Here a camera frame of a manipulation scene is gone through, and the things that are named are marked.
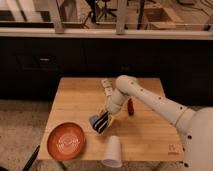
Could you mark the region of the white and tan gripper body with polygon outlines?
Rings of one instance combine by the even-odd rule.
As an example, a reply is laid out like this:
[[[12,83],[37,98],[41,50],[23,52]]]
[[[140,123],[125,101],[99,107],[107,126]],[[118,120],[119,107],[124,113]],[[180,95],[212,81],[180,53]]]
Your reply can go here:
[[[98,115],[99,115],[99,116],[102,116],[102,115],[104,115],[105,113],[108,114],[108,127],[111,127],[111,125],[113,124],[113,121],[114,121],[114,116],[113,116],[111,113],[109,113],[105,108],[102,108],[102,109],[100,110],[100,113],[99,113]]]

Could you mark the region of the black striped gripper finger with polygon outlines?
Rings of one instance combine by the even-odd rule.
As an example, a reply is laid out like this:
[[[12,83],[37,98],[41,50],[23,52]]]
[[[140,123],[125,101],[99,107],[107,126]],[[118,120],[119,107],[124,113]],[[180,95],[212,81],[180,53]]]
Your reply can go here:
[[[108,126],[110,123],[111,119],[108,118],[99,128],[98,128],[98,133],[101,134]]]
[[[95,123],[95,130],[98,130],[98,128],[108,119],[108,114],[105,113],[101,117],[98,118],[98,120]]]

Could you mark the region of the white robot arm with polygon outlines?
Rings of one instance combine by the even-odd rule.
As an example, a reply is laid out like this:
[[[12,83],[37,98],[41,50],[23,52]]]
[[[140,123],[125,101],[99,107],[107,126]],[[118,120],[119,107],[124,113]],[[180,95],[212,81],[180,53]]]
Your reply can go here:
[[[128,75],[116,78],[115,89],[108,96],[104,110],[92,124],[102,133],[125,101],[133,96],[153,109],[184,135],[184,158],[181,171],[213,171],[213,107],[193,110],[142,87]]]

